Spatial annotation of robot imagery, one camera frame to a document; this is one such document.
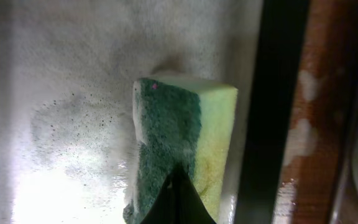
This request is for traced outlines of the green yellow sponge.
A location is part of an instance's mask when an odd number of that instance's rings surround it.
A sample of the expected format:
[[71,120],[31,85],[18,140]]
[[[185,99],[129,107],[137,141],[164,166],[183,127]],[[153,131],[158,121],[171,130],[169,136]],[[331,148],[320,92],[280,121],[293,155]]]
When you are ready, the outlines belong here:
[[132,114],[139,164],[126,223],[140,223],[175,166],[183,166],[207,214],[219,219],[237,88],[182,75],[134,82]]

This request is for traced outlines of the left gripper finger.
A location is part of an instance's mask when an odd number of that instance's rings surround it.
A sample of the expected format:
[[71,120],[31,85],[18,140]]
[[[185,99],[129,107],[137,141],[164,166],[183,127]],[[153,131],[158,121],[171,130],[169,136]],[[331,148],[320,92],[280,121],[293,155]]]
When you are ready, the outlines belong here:
[[181,164],[167,175],[141,224],[216,224]]

